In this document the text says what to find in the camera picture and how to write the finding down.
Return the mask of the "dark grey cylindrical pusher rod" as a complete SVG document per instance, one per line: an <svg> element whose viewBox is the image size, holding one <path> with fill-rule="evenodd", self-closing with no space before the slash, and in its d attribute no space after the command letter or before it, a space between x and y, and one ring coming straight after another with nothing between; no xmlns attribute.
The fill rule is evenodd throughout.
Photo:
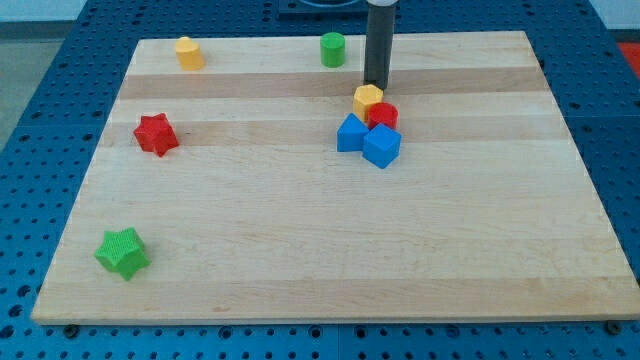
<svg viewBox="0 0 640 360"><path fill-rule="evenodd" d="M368 0L363 83L388 86L398 0Z"/></svg>

